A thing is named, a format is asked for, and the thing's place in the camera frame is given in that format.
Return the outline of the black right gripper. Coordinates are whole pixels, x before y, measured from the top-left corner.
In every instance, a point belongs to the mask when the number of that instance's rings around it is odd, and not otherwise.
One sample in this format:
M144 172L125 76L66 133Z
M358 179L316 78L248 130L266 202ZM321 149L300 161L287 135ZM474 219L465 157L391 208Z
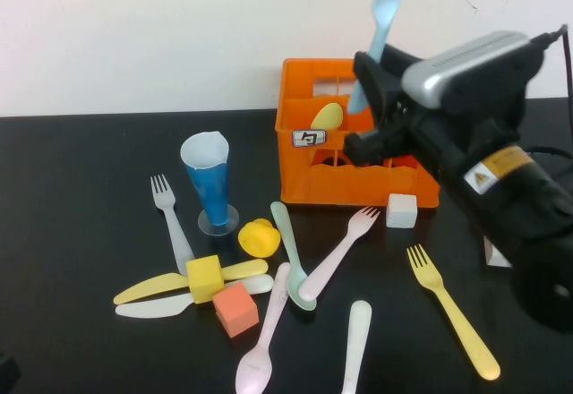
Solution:
M376 61L355 53L355 77L374 124L381 124L345 137L343 151L355 166L412 155L432 176L456 175L517 140L525 114L527 46L450 59L446 64L385 50ZM404 97L390 104L401 87Z

